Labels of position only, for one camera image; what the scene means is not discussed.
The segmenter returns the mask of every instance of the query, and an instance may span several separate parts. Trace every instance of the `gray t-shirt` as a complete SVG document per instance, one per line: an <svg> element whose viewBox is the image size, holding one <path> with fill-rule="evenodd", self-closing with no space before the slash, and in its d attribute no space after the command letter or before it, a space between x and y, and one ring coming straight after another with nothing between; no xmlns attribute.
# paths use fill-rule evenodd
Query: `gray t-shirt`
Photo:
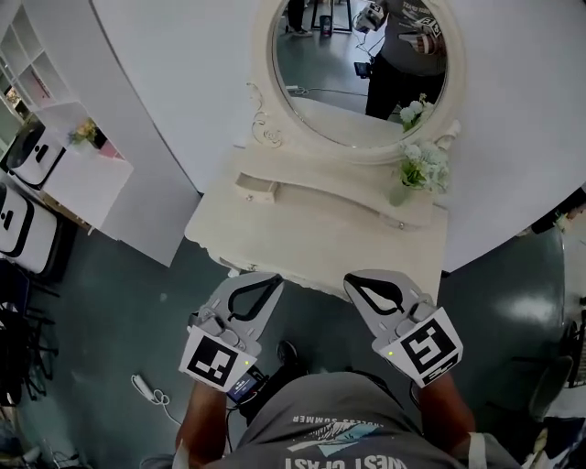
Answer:
<svg viewBox="0 0 586 469"><path fill-rule="evenodd" d="M173 468L187 469L187 454ZM170 469L173 456L148 458L141 469ZM208 469L519 468L490 435L446 454L383 390L355 373L309 375L281 389L238 444Z"/></svg>
<svg viewBox="0 0 586 469"><path fill-rule="evenodd" d="M378 0L377 3L388 13L385 43L381 48L385 60L396 69L413 75L436 76L445 72L446 56L420 54L398 38L400 34L418 32L414 26L418 21L425 18L434 21L429 8L421 0Z"/></svg>

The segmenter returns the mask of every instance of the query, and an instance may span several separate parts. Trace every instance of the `mirror frame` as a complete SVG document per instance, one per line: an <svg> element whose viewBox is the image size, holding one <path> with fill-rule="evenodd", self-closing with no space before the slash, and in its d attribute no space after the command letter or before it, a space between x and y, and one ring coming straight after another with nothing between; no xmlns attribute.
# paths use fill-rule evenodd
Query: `mirror frame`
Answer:
<svg viewBox="0 0 586 469"><path fill-rule="evenodd" d="M381 147L348 147L308 126L293 109L281 88L277 69L278 19L288 0L260 0L252 33L251 99L256 103L252 124L254 138L270 147L287 147L310 156L325 155L354 164L385 164L401 159L399 143L418 139L437 140L452 126L465 94L466 54L463 38L448 0L422 0L438 20L448 51L446 83L441 99L429 119L406 138Z"/></svg>

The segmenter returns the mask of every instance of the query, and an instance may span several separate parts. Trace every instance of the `vanity table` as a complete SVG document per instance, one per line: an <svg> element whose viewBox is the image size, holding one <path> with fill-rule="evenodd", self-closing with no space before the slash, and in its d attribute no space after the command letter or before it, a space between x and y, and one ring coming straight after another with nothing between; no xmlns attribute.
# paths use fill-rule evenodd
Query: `vanity table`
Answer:
<svg viewBox="0 0 586 469"><path fill-rule="evenodd" d="M447 2L425 2L448 51L444 88L433 113L406 133L397 123L289 95L275 48L286 3L261 1L248 83L256 109L250 138L231 151L186 237L227 267L277 272L344 299L344 275L365 268L404 272L436 299L447 212L426 191L398 207L388 194L400 183L401 142L448 149L460 133L465 56Z"/></svg>

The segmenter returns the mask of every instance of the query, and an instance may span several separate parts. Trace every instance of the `oval mirror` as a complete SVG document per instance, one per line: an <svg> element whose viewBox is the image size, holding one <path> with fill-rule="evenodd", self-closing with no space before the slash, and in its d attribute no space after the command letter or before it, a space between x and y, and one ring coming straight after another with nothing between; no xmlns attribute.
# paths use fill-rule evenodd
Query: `oval mirror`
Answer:
<svg viewBox="0 0 586 469"><path fill-rule="evenodd" d="M307 1L285 3L274 28L275 72L297 116L348 147L386 147L417 129L441 97L448 62L426 4Z"/></svg>

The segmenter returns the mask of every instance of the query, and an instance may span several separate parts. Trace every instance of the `green vase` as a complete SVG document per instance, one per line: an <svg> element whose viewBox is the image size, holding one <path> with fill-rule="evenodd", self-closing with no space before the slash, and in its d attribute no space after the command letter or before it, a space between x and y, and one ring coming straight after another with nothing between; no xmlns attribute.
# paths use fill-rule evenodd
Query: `green vase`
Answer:
<svg viewBox="0 0 586 469"><path fill-rule="evenodd" d="M388 201L391 205L399 207L403 205L410 197L412 189L398 181L388 194Z"/></svg>

